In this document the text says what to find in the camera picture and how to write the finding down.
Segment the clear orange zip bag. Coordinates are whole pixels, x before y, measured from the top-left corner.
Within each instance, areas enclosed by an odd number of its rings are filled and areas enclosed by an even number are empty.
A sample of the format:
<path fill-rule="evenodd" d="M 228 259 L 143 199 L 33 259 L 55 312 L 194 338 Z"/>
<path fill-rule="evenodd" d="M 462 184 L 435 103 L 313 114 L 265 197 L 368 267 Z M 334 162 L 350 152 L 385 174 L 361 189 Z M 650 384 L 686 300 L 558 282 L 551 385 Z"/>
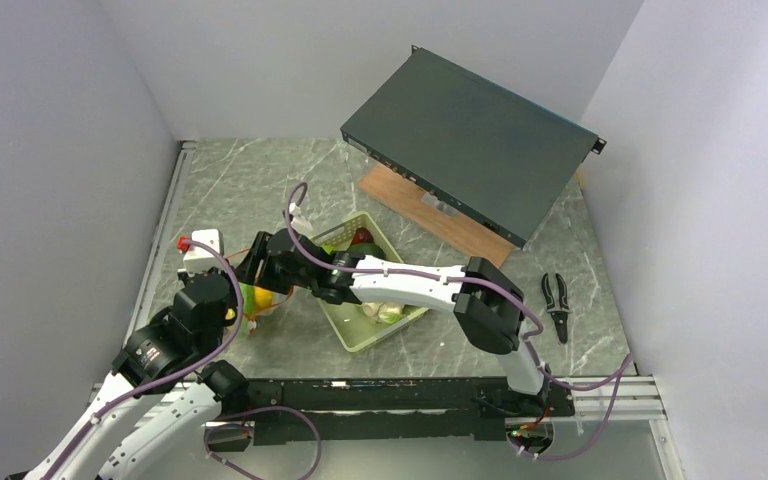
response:
<path fill-rule="evenodd" d="M 230 265 L 232 260 L 242 260 L 244 254 L 248 253 L 248 250 L 249 249 L 243 249 L 226 255 L 226 261 Z M 282 294 L 267 290 L 264 287 L 252 286 L 245 283 L 239 283 L 238 289 L 243 298 L 244 318 L 242 325 L 248 335 L 254 334 L 257 331 L 257 328 L 265 323 L 267 317 L 284 305 L 294 293 L 292 287 L 288 293 Z M 225 316 L 226 331 L 230 332 L 233 326 L 237 323 L 237 313 L 237 306 L 228 307 Z"/>

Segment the dark red fruit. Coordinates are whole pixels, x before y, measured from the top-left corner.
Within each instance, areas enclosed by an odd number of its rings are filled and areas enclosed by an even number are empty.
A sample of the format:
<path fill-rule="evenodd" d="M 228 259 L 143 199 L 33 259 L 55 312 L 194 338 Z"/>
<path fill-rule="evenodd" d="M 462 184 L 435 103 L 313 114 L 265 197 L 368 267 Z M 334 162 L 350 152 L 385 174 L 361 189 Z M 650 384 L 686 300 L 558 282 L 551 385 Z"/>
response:
<path fill-rule="evenodd" d="M 353 237 L 351 239 L 350 245 L 359 245 L 359 244 L 373 244 L 374 243 L 374 236 L 372 233 L 365 227 L 360 227 L 355 230 Z"/>

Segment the dark green avocado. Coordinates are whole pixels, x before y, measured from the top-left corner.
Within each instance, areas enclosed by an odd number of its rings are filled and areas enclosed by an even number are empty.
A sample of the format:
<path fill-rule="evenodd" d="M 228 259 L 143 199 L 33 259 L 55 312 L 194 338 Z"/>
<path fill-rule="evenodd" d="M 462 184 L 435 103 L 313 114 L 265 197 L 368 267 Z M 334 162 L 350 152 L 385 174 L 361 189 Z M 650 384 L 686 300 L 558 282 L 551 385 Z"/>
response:
<path fill-rule="evenodd" d="M 369 255 L 381 260 L 387 259 L 387 255 L 385 251 L 381 247 L 379 247 L 377 244 L 372 242 L 357 243 L 357 244 L 350 245 L 347 249 L 347 252 L 350 252 L 352 254 Z"/>

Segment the light green pepper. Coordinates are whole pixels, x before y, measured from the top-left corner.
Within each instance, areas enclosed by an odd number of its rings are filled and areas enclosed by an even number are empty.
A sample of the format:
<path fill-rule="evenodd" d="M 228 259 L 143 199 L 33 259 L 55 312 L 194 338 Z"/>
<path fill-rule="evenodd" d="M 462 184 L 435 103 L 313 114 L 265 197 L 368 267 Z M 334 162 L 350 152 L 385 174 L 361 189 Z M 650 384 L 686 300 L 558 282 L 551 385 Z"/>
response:
<path fill-rule="evenodd" d="M 247 318 L 251 318 L 257 310 L 257 302 L 254 287 L 245 283 L 240 283 L 240 290 L 243 299 L 243 311 Z"/>

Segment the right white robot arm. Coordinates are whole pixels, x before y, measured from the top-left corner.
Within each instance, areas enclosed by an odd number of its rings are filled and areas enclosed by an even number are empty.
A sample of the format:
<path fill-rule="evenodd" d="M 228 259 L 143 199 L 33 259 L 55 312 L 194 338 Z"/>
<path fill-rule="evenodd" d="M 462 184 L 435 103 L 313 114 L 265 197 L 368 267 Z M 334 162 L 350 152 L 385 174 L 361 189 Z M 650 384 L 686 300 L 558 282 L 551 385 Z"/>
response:
<path fill-rule="evenodd" d="M 328 252 L 292 229 L 257 234 L 235 275 L 244 284 L 286 294 L 303 288 L 330 304 L 397 303 L 455 316 L 469 343 L 496 357 L 517 411 L 534 415 L 550 391 L 525 345 L 521 290 L 481 257 L 465 265 L 426 267 L 360 251 Z"/>

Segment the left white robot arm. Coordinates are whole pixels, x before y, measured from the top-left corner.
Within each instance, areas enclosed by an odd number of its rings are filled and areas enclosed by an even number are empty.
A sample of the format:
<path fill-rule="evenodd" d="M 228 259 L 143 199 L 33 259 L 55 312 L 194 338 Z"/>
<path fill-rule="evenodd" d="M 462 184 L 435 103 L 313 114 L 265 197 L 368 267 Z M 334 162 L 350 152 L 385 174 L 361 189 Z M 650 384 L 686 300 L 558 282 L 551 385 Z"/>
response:
<path fill-rule="evenodd" d="M 211 271 L 185 281 L 171 305 L 136 330 L 95 398 L 43 461 L 18 479 L 136 479 L 180 434 L 247 406 L 249 382 L 216 357 L 242 296 Z"/>

